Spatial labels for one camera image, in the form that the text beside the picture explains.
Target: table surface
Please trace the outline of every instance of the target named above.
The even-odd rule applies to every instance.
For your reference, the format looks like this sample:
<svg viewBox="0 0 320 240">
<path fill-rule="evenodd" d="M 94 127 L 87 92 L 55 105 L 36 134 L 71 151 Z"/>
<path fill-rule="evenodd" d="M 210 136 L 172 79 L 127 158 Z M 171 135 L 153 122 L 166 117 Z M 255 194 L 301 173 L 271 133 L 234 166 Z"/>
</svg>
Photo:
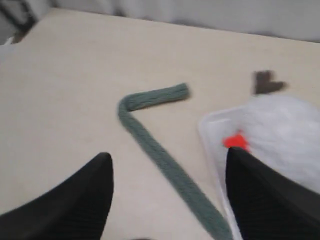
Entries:
<svg viewBox="0 0 320 240">
<path fill-rule="evenodd" d="M 245 103 L 252 72 L 265 69 L 320 105 L 319 63 L 317 43 L 53 9 L 0 66 L 0 213 L 110 152 L 115 190 L 102 239 L 209 240 L 121 126 L 117 103 L 189 85 L 190 99 L 134 115 L 220 208 L 199 120 Z"/>
</svg>

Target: plastic tray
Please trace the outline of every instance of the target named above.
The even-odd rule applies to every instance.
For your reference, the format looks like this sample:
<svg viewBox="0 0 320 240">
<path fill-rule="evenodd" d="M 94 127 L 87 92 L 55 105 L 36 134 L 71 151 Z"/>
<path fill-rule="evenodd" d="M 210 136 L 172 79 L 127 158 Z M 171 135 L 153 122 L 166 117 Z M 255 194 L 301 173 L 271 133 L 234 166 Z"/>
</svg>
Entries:
<svg viewBox="0 0 320 240">
<path fill-rule="evenodd" d="M 228 149 L 223 146 L 222 141 L 237 132 L 237 119 L 241 110 L 242 107 L 237 107 L 212 112 L 204 116 L 198 126 L 217 196 L 222 203 L 234 240 L 242 240 L 242 237 L 227 197 L 225 173 Z"/>
</svg>

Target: red object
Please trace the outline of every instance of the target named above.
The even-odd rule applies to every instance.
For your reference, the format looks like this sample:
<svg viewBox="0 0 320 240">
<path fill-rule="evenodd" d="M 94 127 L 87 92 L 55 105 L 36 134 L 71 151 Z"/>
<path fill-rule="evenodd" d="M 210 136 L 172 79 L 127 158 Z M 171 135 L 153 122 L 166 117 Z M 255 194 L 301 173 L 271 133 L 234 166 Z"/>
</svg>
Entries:
<svg viewBox="0 0 320 240">
<path fill-rule="evenodd" d="M 241 131 L 239 131 L 236 135 L 225 138 L 223 140 L 223 145 L 226 148 L 239 147 L 246 151 L 249 151 L 248 142 L 246 141 L 244 136 L 241 135 Z"/>
</svg>

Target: knitted cord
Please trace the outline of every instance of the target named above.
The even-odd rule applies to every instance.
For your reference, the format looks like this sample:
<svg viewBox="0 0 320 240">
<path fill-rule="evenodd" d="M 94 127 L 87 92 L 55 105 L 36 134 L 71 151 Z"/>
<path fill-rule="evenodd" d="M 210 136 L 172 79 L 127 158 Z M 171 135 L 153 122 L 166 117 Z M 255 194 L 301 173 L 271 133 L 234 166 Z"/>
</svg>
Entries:
<svg viewBox="0 0 320 240">
<path fill-rule="evenodd" d="M 118 117 L 122 125 L 132 134 L 140 147 L 171 183 L 204 229 L 216 240 L 232 240 L 229 225 L 221 213 L 173 157 L 130 113 L 153 105 L 184 100 L 189 95 L 189 89 L 185 83 L 159 90 L 134 93 L 125 96 L 120 101 Z"/>
</svg>

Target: brown object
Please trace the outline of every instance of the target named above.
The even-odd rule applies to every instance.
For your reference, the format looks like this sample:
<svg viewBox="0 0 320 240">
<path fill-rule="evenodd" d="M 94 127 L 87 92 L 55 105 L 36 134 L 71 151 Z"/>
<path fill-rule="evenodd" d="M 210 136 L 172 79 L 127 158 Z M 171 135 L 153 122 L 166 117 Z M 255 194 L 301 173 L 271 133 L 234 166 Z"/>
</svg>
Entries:
<svg viewBox="0 0 320 240">
<path fill-rule="evenodd" d="M 253 94 L 269 94 L 281 91 L 288 86 L 284 81 L 272 81 L 273 77 L 274 73 L 270 70 L 255 72 Z"/>
</svg>

